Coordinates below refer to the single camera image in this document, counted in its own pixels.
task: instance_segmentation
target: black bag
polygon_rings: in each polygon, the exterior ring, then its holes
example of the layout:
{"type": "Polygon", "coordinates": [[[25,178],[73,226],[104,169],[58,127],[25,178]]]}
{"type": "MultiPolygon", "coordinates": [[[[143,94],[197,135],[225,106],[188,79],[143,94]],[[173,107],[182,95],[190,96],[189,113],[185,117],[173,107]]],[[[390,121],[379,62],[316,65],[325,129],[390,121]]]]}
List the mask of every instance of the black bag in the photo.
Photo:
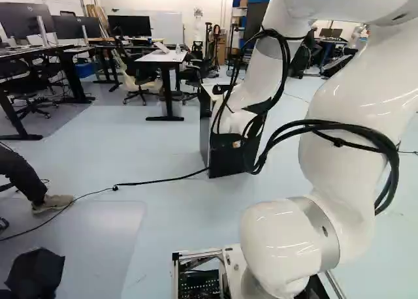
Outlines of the black bag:
{"type": "Polygon", "coordinates": [[[9,298],[54,298],[55,290],[61,283],[64,261],[65,257],[60,257],[45,248],[19,255],[5,281],[15,296],[9,298]]]}

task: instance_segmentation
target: desk leg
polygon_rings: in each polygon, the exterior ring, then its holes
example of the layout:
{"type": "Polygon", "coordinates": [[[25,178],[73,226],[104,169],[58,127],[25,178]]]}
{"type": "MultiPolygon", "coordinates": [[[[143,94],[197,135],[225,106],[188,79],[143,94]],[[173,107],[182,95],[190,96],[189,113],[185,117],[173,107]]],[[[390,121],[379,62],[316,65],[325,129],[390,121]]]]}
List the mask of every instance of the desk leg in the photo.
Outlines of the desk leg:
{"type": "Polygon", "coordinates": [[[176,90],[180,90],[180,63],[176,65],[176,90]]]}
{"type": "Polygon", "coordinates": [[[146,118],[147,121],[183,121],[184,118],[172,115],[172,94],[170,87],[170,69],[167,66],[161,67],[161,74],[163,77],[164,98],[167,107],[167,116],[155,116],[146,118]]]}
{"type": "Polygon", "coordinates": [[[95,49],[89,51],[89,57],[91,64],[93,65],[94,75],[96,75],[96,79],[100,79],[99,70],[97,69],[96,60],[95,60],[95,49]]]}
{"type": "Polygon", "coordinates": [[[84,94],[84,89],[81,84],[80,78],[77,75],[77,71],[72,61],[72,55],[61,54],[59,56],[59,62],[61,67],[64,70],[65,76],[68,79],[73,98],[62,98],[59,103],[91,103],[92,100],[95,100],[95,97],[86,97],[84,94]]]}
{"type": "Polygon", "coordinates": [[[109,89],[109,92],[113,92],[122,83],[119,82],[119,80],[118,80],[118,72],[116,72],[116,66],[115,66],[115,61],[114,61],[114,58],[113,58],[112,50],[109,50],[109,62],[110,62],[110,68],[112,69],[112,75],[113,75],[113,79],[114,79],[114,83],[115,83],[115,85],[109,89]]]}
{"type": "Polygon", "coordinates": [[[13,127],[16,128],[19,134],[7,134],[0,135],[0,140],[40,140],[43,138],[40,134],[28,134],[23,126],[22,122],[16,115],[12,104],[8,100],[6,93],[0,89],[0,105],[6,112],[7,117],[12,123],[13,127]]]}
{"type": "Polygon", "coordinates": [[[105,49],[99,49],[99,61],[102,65],[102,70],[104,72],[104,75],[106,76],[106,80],[95,80],[93,83],[95,84],[109,84],[109,83],[113,83],[113,81],[110,79],[110,75],[109,75],[109,66],[107,66],[107,62],[105,59],[105,49]]]}

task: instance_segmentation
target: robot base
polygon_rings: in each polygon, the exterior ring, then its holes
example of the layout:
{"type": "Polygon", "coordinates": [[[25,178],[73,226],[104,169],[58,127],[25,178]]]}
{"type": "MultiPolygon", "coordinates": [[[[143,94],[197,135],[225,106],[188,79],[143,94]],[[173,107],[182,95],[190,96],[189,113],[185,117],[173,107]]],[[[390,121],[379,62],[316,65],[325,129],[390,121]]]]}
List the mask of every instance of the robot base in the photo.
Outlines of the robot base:
{"type": "MultiPolygon", "coordinates": [[[[249,289],[249,283],[245,283],[247,287],[242,286],[242,279],[248,278],[246,268],[239,244],[223,249],[175,252],[172,254],[172,298],[273,299],[260,288],[249,289]]],[[[337,298],[345,298],[333,276],[329,273],[325,276],[337,298]]],[[[324,277],[311,276],[305,290],[295,299],[330,299],[322,281],[324,277]]]]}
{"type": "MultiPolygon", "coordinates": [[[[199,93],[200,147],[203,162],[209,167],[209,178],[239,174],[246,171],[244,150],[240,146],[239,134],[211,134],[210,117],[214,101],[205,90],[199,93]]],[[[254,138],[245,149],[246,160],[254,163],[259,149],[261,134],[254,138]]]]}

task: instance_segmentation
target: laptop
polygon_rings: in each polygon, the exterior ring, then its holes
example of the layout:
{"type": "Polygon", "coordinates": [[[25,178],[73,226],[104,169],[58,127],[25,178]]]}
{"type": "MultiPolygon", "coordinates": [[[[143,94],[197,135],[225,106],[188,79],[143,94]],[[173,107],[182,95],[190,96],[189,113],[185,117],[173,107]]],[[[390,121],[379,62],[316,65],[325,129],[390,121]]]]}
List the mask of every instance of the laptop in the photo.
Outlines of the laptop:
{"type": "Polygon", "coordinates": [[[161,42],[155,42],[154,46],[159,48],[161,51],[163,51],[165,54],[170,53],[170,49],[168,49],[163,43],[161,42]]]}

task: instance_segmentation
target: computer monitor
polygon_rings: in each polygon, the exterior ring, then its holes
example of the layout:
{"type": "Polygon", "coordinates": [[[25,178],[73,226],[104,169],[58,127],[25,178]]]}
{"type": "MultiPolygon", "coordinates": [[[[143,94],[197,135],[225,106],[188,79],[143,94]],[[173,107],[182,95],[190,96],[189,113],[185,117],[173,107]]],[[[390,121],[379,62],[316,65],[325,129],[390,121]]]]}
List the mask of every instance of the computer monitor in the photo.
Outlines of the computer monitor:
{"type": "Polygon", "coordinates": [[[115,35],[138,37],[151,36],[149,16],[109,15],[109,28],[115,35]]]}
{"type": "Polygon", "coordinates": [[[99,19],[96,17],[52,16],[58,39],[82,39],[85,25],[88,38],[100,38],[99,19]]]}
{"type": "Polygon", "coordinates": [[[340,28],[334,28],[332,30],[331,37],[332,38],[340,38],[341,37],[341,34],[342,34],[342,29],[340,29],[340,28]]]}
{"type": "Polygon", "coordinates": [[[321,32],[319,33],[320,37],[329,38],[332,36],[332,29],[331,28],[322,28],[321,32]]]}
{"type": "Polygon", "coordinates": [[[260,31],[264,14],[266,14],[267,6],[268,2],[248,4],[247,24],[246,30],[244,31],[245,41],[252,38],[252,36],[254,36],[256,33],[260,31]]]}
{"type": "Polygon", "coordinates": [[[54,32],[54,22],[47,5],[0,3],[0,23],[9,38],[26,39],[30,35],[39,35],[37,16],[42,16],[47,33],[54,32]]]}

